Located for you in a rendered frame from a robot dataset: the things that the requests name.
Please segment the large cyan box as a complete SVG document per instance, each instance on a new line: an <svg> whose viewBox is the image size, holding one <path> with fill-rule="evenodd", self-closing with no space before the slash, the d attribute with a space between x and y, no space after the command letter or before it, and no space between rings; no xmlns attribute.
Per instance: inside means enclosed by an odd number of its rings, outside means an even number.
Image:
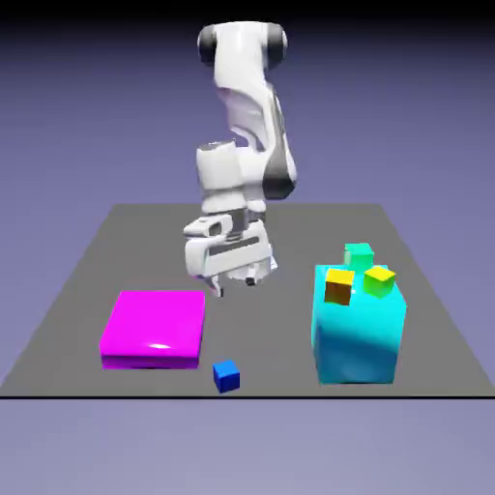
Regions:
<svg viewBox="0 0 495 495"><path fill-rule="evenodd" d="M329 268L314 270L311 346L318 380L325 385L390 384L401 345L407 304L395 282L379 299L364 292L364 272L355 273L348 306L324 302Z"/></svg>

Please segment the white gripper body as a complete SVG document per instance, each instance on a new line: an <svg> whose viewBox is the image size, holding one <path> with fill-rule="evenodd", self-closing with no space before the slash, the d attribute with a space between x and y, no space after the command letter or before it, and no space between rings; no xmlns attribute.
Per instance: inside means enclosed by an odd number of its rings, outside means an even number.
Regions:
<svg viewBox="0 0 495 495"><path fill-rule="evenodd" d="M193 238L186 242L185 259L192 277L213 277L269 260L273 254L262 220L252 222L240 239L222 235Z"/></svg>

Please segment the small blue cube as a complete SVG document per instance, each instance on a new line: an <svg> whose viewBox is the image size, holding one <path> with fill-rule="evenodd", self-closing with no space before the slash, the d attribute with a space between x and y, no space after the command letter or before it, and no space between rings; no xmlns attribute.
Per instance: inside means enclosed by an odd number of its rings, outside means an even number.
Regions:
<svg viewBox="0 0 495 495"><path fill-rule="evenodd" d="M233 361L213 364L213 373L219 393L227 393L240 388L240 371Z"/></svg>

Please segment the small yellow-green cube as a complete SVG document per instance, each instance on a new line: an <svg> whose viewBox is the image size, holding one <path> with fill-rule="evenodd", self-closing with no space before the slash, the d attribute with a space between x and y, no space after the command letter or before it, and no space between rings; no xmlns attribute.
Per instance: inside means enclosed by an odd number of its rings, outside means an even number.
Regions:
<svg viewBox="0 0 495 495"><path fill-rule="evenodd" d="M383 266L373 266L364 272L364 292L382 299L393 291L395 272Z"/></svg>

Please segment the large magenta box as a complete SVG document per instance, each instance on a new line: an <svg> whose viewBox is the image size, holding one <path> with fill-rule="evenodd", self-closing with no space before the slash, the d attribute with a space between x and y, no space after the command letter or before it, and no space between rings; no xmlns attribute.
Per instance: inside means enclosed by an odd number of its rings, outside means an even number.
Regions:
<svg viewBox="0 0 495 495"><path fill-rule="evenodd" d="M99 343L106 369L191 369L199 365L205 294L126 290L119 294Z"/></svg>

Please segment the small orange cube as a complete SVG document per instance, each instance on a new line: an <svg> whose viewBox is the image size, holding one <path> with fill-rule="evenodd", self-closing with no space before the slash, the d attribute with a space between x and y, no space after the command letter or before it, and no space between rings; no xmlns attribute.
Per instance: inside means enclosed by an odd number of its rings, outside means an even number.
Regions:
<svg viewBox="0 0 495 495"><path fill-rule="evenodd" d="M325 276L324 302L341 306L350 304L355 272L329 268Z"/></svg>

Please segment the small teal cube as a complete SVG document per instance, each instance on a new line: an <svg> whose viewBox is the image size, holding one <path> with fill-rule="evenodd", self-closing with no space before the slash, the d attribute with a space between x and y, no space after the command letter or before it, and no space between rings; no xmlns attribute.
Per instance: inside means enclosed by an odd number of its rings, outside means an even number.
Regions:
<svg viewBox="0 0 495 495"><path fill-rule="evenodd" d="M344 265L349 271L363 273L374 266L374 251L368 243L347 243Z"/></svg>

